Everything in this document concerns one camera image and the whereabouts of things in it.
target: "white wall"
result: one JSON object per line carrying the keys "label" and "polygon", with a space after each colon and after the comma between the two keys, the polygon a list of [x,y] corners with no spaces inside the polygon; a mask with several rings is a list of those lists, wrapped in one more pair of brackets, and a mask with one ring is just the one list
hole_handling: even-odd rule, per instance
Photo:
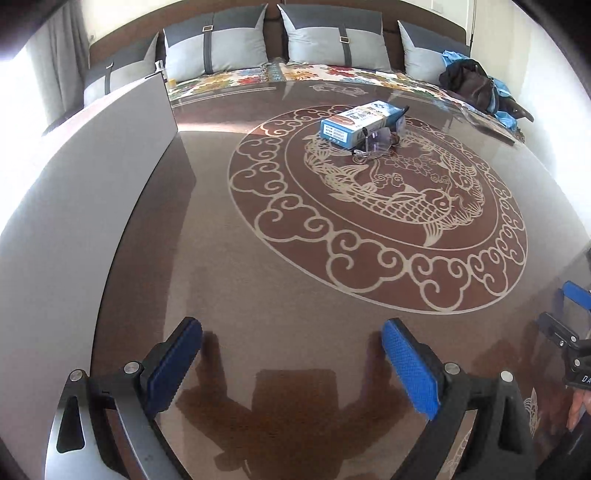
{"label": "white wall", "polygon": [[[82,0],[82,15],[91,43],[153,10],[179,0]],[[473,0],[403,0],[432,10],[466,29],[472,28]]]}
{"label": "white wall", "polygon": [[591,99],[569,62],[511,0],[478,0],[472,57],[534,116],[519,120],[525,144],[591,234]]}
{"label": "white wall", "polygon": [[90,43],[153,10],[179,0],[82,0],[82,15]]}
{"label": "white wall", "polygon": [[437,15],[460,25],[466,30],[466,44],[472,30],[473,0],[402,0],[406,3],[430,10]]}

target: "gray pillow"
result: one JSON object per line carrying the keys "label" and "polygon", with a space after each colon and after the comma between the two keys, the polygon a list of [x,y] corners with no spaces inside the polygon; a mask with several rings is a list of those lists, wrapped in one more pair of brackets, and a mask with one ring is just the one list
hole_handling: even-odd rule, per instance
{"label": "gray pillow", "polygon": [[155,37],[143,38],[93,66],[85,77],[84,106],[156,71]]}
{"label": "gray pillow", "polygon": [[382,14],[333,5],[277,5],[290,61],[391,72]]}
{"label": "gray pillow", "polygon": [[267,5],[198,15],[164,29],[166,72],[184,82],[268,62],[262,24]]}
{"label": "gray pillow", "polygon": [[418,27],[398,21],[400,38],[404,48],[404,68],[416,80],[439,85],[439,76],[445,72],[444,51],[455,51],[470,56],[470,48],[465,43]]}

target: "box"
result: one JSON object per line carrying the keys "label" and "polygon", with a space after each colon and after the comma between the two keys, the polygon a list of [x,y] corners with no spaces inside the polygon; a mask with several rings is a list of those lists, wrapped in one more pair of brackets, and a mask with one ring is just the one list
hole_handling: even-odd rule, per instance
{"label": "box", "polygon": [[404,122],[407,108],[398,108],[380,100],[367,105],[356,106],[351,110],[324,118],[320,123],[320,136],[347,149],[351,149],[368,133],[382,127],[398,126]]}

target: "hand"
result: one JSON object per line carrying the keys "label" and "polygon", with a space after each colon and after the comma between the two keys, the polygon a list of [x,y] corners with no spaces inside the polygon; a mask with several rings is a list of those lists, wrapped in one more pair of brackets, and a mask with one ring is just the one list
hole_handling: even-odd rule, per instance
{"label": "hand", "polygon": [[591,390],[580,390],[575,388],[573,394],[573,404],[569,410],[569,420],[566,423],[566,427],[569,430],[573,430],[577,426],[577,423],[579,422],[579,411],[581,410],[581,406],[583,404],[587,409],[587,413],[591,415]]}

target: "table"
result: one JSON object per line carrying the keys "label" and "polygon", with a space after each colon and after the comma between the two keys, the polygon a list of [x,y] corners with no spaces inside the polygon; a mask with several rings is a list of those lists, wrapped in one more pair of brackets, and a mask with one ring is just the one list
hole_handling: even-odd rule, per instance
{"label": "table", "polygon": [[[356,164],[317,136],[373,100],[410,106],[389,157]],[[564,280],[591,283],[589,238],[527,147],[361,84],[233,87],[174,114],[113,261],[92,374],[202,322],[206,350],[159,420],[193,478],[390,478],[425,425],[380,349],[391,317],[444,362],[513,372],[545,457],[570,398],[533,320],[570,311]]]}

